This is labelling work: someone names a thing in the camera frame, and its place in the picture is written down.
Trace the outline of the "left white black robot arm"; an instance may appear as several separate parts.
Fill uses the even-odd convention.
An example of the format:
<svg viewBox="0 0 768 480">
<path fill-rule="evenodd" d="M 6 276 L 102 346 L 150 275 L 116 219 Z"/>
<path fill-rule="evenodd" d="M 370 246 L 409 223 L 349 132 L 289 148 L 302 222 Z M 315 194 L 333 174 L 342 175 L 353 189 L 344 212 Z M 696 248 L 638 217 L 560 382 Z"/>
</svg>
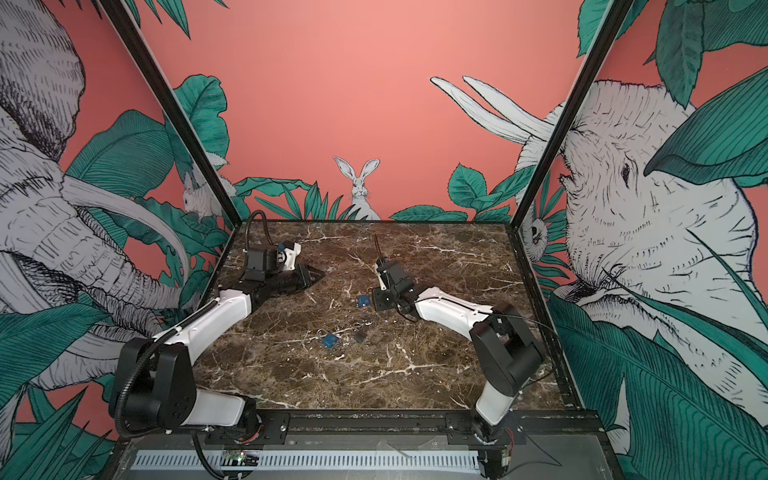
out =
<svg viewBox="0 0 768 480">
<path fill-rule="evenodd" d="M 205 427 L 223 429 L 240 445 L 261 437 L 264 421 L 255 400 L 198 388 L 194 364 L 268 300 L 301 293 L 324 278 L 323 271 L 299 262 L 300 244 L 265 240 L 244 246 L 238 278 L 212 300 L 166 330 L 123 345 L 109 402 L 120 437 Z"/>
</svg>

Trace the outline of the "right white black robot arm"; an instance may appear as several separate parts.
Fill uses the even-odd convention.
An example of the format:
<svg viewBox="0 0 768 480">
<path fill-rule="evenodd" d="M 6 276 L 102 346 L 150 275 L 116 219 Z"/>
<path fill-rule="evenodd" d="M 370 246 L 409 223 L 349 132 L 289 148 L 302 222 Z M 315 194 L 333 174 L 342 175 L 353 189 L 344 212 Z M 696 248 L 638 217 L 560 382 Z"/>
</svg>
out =
<svg viewBox="0 0 768 480">
<path fill-rule="evenodd" d="M 545 349 L 524 317 L 506 303 L 478 304 L 418 283 L 398 260 L 379 258 L 376 274 L 375 310 L 395 310 L 410 321 L 433 322 L 471 341 L 486 379 L 472 410 L 472 429 L 481 442 L 494 442 L 515 398 L 545 360 Z"/>
</svg>

